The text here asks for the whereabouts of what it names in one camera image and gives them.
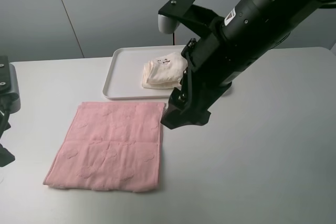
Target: folded white cloth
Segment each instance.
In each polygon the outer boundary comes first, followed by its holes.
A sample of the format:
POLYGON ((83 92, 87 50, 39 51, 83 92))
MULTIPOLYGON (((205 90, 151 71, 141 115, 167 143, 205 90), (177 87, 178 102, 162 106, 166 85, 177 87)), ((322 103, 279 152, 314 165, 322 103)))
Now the folded white cloth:
POLYGON ((142 86, 148 89, 179 87, 187 66, 187 60, 179 52, 155 58, 143 68, 142 86))

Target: table surface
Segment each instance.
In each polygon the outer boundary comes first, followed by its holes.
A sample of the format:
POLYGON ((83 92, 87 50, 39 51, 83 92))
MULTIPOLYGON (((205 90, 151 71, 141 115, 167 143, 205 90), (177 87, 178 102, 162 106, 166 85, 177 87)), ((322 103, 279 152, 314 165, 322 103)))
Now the table surface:
POLYGON ((60 190, 42 182, 111 58, 17 62, 22 108, 1 139, 0 222, 334 223, 336 56, 271 50, 210 109, 206 126, 164 129, 160 189, 60 190))

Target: white tray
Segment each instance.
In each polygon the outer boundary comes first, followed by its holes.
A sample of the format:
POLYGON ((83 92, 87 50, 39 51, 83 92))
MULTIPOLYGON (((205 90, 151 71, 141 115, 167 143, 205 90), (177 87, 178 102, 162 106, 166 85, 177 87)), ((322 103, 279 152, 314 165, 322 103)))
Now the white tray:
POLYGON ((167 98, 172 89, 145 89, 141 86, 143 66, 159 57, 181 52, 185 46, 120 48, 114 52, 103 94, 111 100, 167 98))

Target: white label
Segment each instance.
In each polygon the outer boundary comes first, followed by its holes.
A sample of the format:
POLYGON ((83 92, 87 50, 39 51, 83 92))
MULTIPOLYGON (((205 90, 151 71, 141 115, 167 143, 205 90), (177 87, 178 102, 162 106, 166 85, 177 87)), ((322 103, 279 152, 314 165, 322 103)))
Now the white label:
POLYGON ((234 17, 236 17, 236 10, 233 8, 233 10, 226 16, 224 20, 225 26, 227 26, 234 17))

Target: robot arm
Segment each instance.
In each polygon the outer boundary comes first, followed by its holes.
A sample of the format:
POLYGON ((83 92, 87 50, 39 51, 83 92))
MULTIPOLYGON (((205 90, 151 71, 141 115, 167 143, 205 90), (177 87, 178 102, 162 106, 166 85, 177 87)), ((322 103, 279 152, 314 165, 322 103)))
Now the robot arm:
POLYGON ((159 10, 159 20, 166 24, 161 31, 166 27, 172 33, 180 22, 200 36, 181 53, 188 68, 161 120, 170 129, 206 124, 208 108, 240 73, 316 9, 335 0, 241 0, 225 18, 194 1, 170 0, 159 10))
MULTIPOLYGON (((21 107, 19 87, 15 67, 8 62, 7 56, 0 56, 0 138, 8 130, 9 114, 21 107)), ((15 156, 0 144, 0 167, 15 160, 15 156)))

